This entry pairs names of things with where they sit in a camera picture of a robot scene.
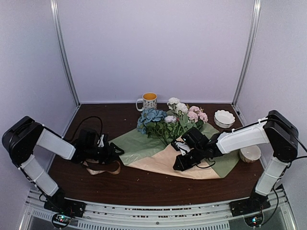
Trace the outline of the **green and tan wrapping paper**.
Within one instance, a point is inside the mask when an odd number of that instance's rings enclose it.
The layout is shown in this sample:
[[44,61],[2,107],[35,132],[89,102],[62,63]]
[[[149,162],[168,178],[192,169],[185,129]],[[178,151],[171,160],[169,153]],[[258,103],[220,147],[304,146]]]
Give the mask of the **green and tan wrapping paper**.
[[200,167],[194,166],[181,172],[173,169],[179,152],[171,145],[165,146],[159,139],[148,138],[136,129],[111,142],[124,150],[120,159],[125,166],[195,180],[225,178],[240,160],[236,150],[211,161],[202,161]]

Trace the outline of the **blue hydrangea fake flower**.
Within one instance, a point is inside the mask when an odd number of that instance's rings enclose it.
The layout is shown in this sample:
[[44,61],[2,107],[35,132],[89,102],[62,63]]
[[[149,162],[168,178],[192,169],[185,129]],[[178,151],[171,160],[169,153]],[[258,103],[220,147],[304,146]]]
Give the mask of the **blue hydrangea fake flower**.
[[168,145],[168,131],[165,118],[166,111],[154,108],[146,108],[142,111],[137,121],[137,131],[146,134],[148,138],[160,140],[165,146]]

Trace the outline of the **white fake flower bunch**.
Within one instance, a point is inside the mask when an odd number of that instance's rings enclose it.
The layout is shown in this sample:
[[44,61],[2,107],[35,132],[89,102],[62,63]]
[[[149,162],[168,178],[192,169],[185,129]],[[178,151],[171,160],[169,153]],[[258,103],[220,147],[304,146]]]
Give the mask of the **white fake flower bunch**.
[[177,131],[182,134],[188,129],[188,106],[182,103],[178,98],[171,97],[168,102],[168,115],[165,117],[165,122],[170,126],[175,127]]

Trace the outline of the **white mug with orange inside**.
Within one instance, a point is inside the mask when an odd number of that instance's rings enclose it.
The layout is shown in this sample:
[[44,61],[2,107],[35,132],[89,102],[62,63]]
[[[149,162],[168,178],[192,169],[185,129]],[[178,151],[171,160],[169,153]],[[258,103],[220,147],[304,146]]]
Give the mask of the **white mug with orange inside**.
[[153,92],[144,93],[142,98],[136,100],[135,106],[139,112],[145,109],[157,109],[157,94]]

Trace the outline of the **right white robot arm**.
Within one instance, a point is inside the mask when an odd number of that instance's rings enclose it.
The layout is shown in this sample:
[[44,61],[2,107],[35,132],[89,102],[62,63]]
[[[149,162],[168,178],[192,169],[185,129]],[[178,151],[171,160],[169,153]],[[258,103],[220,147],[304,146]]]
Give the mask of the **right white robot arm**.
[[185,171],[204,159],[222,157],[232,151],[260,144],[270,144],[273,156],[263,174],[246,200],[249,211],[257,211],[286,167],[297,158],[298,129],[276,110],[269,111],[265,118],[231,131],[219,132],[207,138],[197,128],[186,131],[180,141],[173,140],[172,147],[179,151],[173,169]]

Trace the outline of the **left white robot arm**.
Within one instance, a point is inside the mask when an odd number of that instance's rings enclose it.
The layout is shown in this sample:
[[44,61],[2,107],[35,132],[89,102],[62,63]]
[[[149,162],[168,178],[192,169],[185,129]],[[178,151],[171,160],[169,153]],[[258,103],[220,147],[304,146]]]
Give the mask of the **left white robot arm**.
[[13,164],[43,194],[51,197],[50,204],[59,213],[69,209],[69,202],[57,194],[60,187],[37,160],[37,148],[83,166],[90,161],[109,164],[125,152],[115,143],[109,142],[108,134],[101,130],[78,127],[74,133],[78,137],[66,139],[33,118],[24,116],[2,136],[2,144]]

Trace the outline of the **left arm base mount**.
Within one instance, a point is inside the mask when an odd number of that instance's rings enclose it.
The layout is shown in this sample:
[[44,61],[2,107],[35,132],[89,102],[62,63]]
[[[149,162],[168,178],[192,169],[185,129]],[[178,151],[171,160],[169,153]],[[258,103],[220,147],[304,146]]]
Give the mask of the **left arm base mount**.
[[63,213],[69,217],[82,218],[86,204],[81,201],[70,200],[65,197],[65,192],[62,188],[59,188],[53,196],[43,193],[46,198],[44,209]]

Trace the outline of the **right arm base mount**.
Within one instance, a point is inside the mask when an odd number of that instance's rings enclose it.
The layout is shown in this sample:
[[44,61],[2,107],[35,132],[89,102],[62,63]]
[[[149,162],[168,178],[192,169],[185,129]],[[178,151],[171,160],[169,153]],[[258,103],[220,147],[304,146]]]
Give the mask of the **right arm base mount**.
[[232,201],[229,203],[233,217],[260,212],[262,209],[271,207],[268,196],[252,192],[249,198]]

